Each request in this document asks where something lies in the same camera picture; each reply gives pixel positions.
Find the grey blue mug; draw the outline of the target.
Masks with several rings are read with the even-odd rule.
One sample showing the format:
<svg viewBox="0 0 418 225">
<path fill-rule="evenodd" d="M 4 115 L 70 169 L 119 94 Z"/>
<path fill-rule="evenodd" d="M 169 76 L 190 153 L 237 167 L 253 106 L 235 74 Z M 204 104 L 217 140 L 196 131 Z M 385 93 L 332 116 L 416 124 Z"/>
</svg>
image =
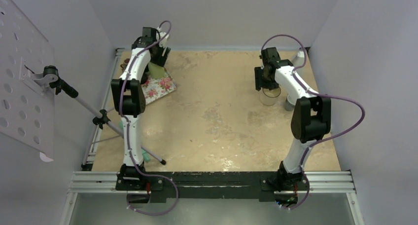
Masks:
<svg viewBox="0 0 418 225">
<path fill-rule="evenodd" d="M 291 98 L 289 95 L 286 97 L 283 107 L 287 112 L 294 111 L 295 105 L 291 102 Z"/>
</svg>

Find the light green mug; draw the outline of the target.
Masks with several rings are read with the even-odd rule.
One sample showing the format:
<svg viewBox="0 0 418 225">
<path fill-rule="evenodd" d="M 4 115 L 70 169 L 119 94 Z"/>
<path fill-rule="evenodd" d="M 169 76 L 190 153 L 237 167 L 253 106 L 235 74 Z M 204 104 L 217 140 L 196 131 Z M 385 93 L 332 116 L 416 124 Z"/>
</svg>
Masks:
<svg viewBox="0 0 418 225">
<path fill-rule="evenodd" d="M 166 69 L 162 66 L 149 63 L 148 69 L 149 69 L 149 74 L 153 79 L 161 79 L 165 76 Z"/>
</svg>

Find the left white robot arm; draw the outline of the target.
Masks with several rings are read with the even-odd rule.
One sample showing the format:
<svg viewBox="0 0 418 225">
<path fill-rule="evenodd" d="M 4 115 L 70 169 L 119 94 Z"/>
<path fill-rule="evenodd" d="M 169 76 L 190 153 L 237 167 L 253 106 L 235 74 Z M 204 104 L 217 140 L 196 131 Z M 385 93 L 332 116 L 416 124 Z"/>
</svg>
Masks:
<svg viewBox="0 0 418 225">
<path fill-rule="evenodd" d="M 124 159 L 117 173 L 116 190 L 149 190 L 150 178 L 145 175 L 142 137 L 139 122 L 146 99 L 141 80 L 148 64 L 164 59 L 169 32 L 144 27 L 141 37 L 132 44 L 130 60 L 123 74 L 111 81 L 116 111 L 121 116 L 124 138 Z"/>
</svg>

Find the beige cream mug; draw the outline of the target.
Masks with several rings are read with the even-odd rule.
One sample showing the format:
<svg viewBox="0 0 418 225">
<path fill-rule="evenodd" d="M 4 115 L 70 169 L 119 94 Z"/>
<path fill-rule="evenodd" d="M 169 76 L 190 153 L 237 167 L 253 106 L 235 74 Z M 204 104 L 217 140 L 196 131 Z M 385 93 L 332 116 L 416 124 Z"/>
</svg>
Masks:
<svg viewBox="0 0 418 225">
<path fill-rule="evenodd" d="M 278 98 L 280 95 L 281 95 L 280 87 L 276 89 L 272 89 L 272 90 L 268 88 L 262 88 L 260 90 L 259 101 L 265 106 L 273 106 L 278 101 Z"/>
</svg>

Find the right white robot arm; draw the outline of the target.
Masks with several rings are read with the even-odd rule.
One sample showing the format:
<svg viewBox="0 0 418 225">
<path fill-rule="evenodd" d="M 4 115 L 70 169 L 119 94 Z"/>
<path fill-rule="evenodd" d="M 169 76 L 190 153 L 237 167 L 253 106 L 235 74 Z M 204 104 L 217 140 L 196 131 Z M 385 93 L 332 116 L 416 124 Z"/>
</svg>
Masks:
<svg viewBox="0 0 418 225">
<path fill-rule="evenodd" d="M 293 115 L 290 123 L 294 137 L 289 153 L 280 163 L 275 178 L 266 183 L 274 190 L 294 188 L 303 180 L 311 145 L 323 139 L 331 128 L 331 99 L 320 97 L 297 73 L 288 59 L 282 59 L 274 47 L 261 50 L 262 66 L 254 69 L 257 91 L 283 87 L 290 97 Z"/>
</svg>

